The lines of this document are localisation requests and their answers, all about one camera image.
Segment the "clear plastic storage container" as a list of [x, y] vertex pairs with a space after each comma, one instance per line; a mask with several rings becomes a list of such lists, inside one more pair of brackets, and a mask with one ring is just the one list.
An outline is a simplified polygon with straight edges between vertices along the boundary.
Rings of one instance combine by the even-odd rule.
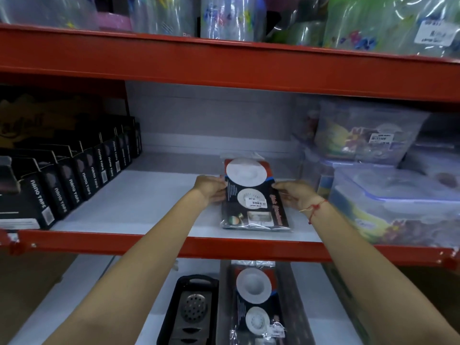
[[448, 141], [417, 140], [399, 164], [460, 191], [460, 144]]

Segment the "large clear container blue clips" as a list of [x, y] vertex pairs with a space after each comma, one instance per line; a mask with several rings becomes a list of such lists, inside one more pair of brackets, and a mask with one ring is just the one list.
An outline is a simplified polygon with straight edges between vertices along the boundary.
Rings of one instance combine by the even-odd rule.
[[328, 201], [372, 244], [460, 249], [460, 192], [392, 167], [338, 167]]

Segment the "clear jar with green lid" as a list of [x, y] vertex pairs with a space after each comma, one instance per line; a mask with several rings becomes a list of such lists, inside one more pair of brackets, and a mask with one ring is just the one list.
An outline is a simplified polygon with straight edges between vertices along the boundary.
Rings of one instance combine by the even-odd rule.
[[328, 0], [322, 45], [460, 60], [460, 0]]

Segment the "clear printed plastic tumbler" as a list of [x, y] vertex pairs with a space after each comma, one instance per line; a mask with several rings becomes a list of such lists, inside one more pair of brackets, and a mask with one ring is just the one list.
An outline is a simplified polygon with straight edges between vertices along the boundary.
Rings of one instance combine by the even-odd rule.
[[200, 37], [262, 42], [266, 36], [265, 0], [200, 0]]
[[135, 33], [196, 36], [196, 0], [128, 0]]

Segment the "black grater tray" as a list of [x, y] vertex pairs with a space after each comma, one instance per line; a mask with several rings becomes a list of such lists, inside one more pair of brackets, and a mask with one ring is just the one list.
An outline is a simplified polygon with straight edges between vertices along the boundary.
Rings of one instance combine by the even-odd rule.
[[180, 277], [175, 285], [157, 345], [216, 345], [219, 280], [206, 275]]

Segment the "person's right forearm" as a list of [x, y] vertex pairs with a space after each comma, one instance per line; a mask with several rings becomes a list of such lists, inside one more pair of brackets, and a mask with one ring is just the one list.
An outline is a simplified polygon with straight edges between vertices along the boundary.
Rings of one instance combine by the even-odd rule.
[[384, 345], [460, 345], [429, 299], [329, 203], [305, 214]]

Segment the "row of black tape boxes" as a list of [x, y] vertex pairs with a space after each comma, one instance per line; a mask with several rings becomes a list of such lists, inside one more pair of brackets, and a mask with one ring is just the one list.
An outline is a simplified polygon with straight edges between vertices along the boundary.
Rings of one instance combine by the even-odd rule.
[[129, 115], [0, 136], [0, 230], [51, 229], [142, 150], [140, 123]]

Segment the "pink plastic item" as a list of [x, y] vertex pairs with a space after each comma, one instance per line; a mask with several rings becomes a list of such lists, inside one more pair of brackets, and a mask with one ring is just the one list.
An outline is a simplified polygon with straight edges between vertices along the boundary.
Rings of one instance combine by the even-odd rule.
[[132, 32], [131, 21], [128, 16], [110, 12], [97, 12], [97, 22], [101, 30]]

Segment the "red metal shelf rack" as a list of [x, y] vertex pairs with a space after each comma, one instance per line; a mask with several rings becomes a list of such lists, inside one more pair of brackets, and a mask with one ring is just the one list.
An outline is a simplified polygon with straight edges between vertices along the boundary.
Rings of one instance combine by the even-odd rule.
[[[154, 81], [272, 91], [447, 103], [460, 108], [460, 62], [419, 56], [203, 40], [174, 36], [91, 32], [0, 25], [0, 78], [63, 83], [108, 97], [126, 96], [122, 81]], [[0, 247], [27, 251], [121, 254], [135, 234], [0, 230]], [[325, 262], [321, 243], [261, 239], [187, 238], [179, 257], [243, 257]], [[447, 248], [377, 246], [399, 265], [460, 270], [460, 253]]]

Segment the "person's left forearm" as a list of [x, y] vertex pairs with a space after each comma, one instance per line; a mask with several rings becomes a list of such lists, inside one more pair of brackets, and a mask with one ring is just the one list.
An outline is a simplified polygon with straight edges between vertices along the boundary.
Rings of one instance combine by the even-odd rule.
[[106, 272], [43, 345], [134, 345], [210, 195], [194, 188]]

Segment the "clear container with colourful print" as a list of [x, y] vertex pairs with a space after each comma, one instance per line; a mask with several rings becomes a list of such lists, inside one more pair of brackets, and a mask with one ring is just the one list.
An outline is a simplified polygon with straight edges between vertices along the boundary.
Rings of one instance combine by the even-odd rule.
[[430, 115], [398, 105], [321, 99], [314, 143], [329, 158], [396, 166]]

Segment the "clear wrapped plastic ware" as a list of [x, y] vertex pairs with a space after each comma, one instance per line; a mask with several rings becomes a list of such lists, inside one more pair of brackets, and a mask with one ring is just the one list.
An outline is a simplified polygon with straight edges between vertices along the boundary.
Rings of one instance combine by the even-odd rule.
[[0, 0], [0, 22], [48, 28], [99, 30], [94, 0]]

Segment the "small clear plastic container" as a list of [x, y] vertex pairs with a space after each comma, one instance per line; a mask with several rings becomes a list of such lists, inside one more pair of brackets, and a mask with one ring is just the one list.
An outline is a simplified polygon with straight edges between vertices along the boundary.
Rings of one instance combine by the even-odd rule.
[[307, 150], [305, 150], [300, 178], [309, 183], [317, 194], [328, 199], [334, 181], [336, 166], [336, 161], [307, 153]]

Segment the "sink strainer packet with price sticker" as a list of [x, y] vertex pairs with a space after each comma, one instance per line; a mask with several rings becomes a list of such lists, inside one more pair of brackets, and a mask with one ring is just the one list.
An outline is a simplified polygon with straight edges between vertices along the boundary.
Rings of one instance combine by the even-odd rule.
[[227, 230], [290, 231], [282, 198], [273, 187], [270, 164], [261, 159], [224, 159], [227, 182], [221, 206], [221, 224]]

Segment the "person's left hand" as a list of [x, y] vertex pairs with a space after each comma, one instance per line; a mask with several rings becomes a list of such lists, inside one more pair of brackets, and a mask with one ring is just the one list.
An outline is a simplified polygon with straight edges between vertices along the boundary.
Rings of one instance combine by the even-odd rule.
[[223, 202], [226, 199], [226, 189], [214, 189], [208, 175], [199, 175], [192, 188], [194, 192], [199, 193], [203, 209], [210, 204]]

